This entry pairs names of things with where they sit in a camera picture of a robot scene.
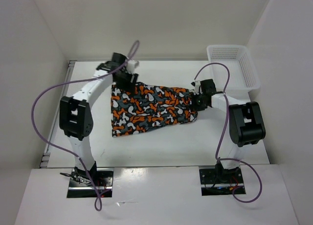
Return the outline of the orange camouflage shorts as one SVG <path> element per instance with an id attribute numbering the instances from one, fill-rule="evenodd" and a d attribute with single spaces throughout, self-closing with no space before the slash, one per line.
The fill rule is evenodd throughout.
<path id="1" fill-rule="evenodd" d="M 136 83 L 133 92 L 112 85 L 112 137 L 150 132 L 162 127 L 195 122 L 193 91 L 181 87 Z"/>

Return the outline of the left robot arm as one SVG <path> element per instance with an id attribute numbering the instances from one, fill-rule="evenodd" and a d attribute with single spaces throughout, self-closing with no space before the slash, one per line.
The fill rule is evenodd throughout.
<path id="1" fill-rule="evenodd" d="M 60 100 L 59 126 L 68 137 L 75 153 L 74 172 L 88 186 L 97 182 L 97 165 L 91 153 L 89 135 L 93 129 L 91 108 L 106 88 L 112 84 L 120 89 L 133 91 L 139 62 L 123 54 L 113 53 L 110 61 L 101 63 L 91 81 L 78 92 Z"/>

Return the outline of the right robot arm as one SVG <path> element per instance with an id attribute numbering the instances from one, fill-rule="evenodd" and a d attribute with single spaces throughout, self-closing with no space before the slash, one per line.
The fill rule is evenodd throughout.
<path id="1" fill-rule="evenodd" d="M 239 168 L 246 146 L 255 145 L 265 138 L 266 130 L 257 102 L 245 102 L 217 91 L 212 79 L 193 81 L 192 110 L 218 109 L 226 113 L 226 127 L 222 129 L 217 154 L 218 168 L 215 179 L 226 182 Z"/>

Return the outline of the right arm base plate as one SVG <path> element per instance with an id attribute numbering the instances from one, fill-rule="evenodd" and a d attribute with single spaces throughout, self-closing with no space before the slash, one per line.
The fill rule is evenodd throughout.
<path id="1" fill-rule="evenodd" d="M 235 195 L 246 194 L 242 171 L 239 167 L 229 172 L 219 173 L 215 166 L 199 168 L 201 195 Z"/>

